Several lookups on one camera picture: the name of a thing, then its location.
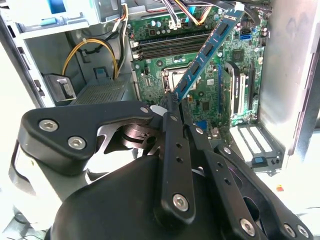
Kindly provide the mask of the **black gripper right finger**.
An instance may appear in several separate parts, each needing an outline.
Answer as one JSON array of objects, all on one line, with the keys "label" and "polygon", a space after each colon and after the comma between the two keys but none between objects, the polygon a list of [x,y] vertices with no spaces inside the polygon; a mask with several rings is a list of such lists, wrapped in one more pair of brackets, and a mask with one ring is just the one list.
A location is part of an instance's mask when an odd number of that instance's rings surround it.
[{"label": "black gripper right finger", "polygon": [[193,124],[186,100],[179,110],[191,143],[192,166],[204,171],[223,240],[313,239],[307,226],[233,150],[211,147]]}]

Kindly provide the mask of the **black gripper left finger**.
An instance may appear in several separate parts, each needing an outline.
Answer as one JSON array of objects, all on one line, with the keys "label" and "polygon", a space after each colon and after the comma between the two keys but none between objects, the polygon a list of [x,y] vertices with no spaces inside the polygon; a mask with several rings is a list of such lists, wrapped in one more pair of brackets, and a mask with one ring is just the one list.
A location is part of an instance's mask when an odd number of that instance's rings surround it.
[{"label": "black gripper left finger", "polygon": [[161,106],[164,114],[133,100],[30,110],[21,119],[18,142],[28,156],[66,176],[82,173],[99,150],[134,148],[158,156],[157,217],[191,221],[195,195],[180,102],[167,93]]}]

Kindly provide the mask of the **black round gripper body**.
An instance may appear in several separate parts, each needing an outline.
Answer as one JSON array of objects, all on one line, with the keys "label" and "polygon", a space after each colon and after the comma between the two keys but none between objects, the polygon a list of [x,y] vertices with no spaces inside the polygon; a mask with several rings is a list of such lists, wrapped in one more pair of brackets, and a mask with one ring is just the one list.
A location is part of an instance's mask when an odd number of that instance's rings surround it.
[{"label": "black round gripper body", "polygon": [[154,214],[159,160],[137,159],[70,195],[59,208],[53,240],[244,240],[233,232],[207,179],[193,173],[195,219],[189,225],[163,226]]}]

